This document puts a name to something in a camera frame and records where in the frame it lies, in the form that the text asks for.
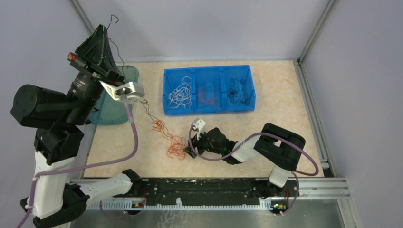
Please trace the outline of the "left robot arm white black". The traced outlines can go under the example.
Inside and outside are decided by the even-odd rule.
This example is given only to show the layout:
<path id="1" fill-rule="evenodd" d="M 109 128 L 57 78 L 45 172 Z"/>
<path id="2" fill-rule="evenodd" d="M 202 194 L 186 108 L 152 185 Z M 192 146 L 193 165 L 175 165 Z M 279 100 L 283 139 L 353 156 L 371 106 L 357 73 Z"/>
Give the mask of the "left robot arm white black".
<path id="1" fill-rule="evenodd" d="M 102 93 L 107 92 L 124 105 L 134 142 L 138 143 L 130 105 L 144 96 L 144 88 L 125 81 L 114 61 L 104 25 L 99 25 L 67 58 L 78 70 L 68 93 L 23 85 L 10 111 L 20 125 L 36 129 L 35 173 L 30 194 L 20 204 L 27 215 L 33 215 L 38 228 L 70 223 L 94 203 L 114 196 L 135 197 L 143 189 L 142 178 L 131 169 L 90 184 L 71 183 L 69 174 L 80 170 L 73 167 L 84 137 L 79 127 L 90 123 Z"/>

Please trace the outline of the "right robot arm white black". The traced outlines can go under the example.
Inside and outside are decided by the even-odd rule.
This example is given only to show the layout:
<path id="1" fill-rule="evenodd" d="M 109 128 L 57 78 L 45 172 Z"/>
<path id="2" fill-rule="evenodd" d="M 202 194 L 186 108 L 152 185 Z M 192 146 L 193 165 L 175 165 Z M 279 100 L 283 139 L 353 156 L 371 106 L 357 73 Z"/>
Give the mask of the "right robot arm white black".
<path id="1" fill-rule="evenodd" d="M 301 135 L 281 128 L 274 124 L 265 124 L 261 134 L 248 137 L 244 142 L 229 140 L 219 128 L 208 132 L 200 132 L 193 127 L 196 135 L 182 150 L 196 158 L 204 152 L 218 154 L 230 165 L 241 164 L 248 159 L 263 156 L 274 166 L 271 170 L 268 191 L 274 196 L 281 195 L 286 190 L 289 175 L 297 169 L 301 152 L 306 140 Z"/>

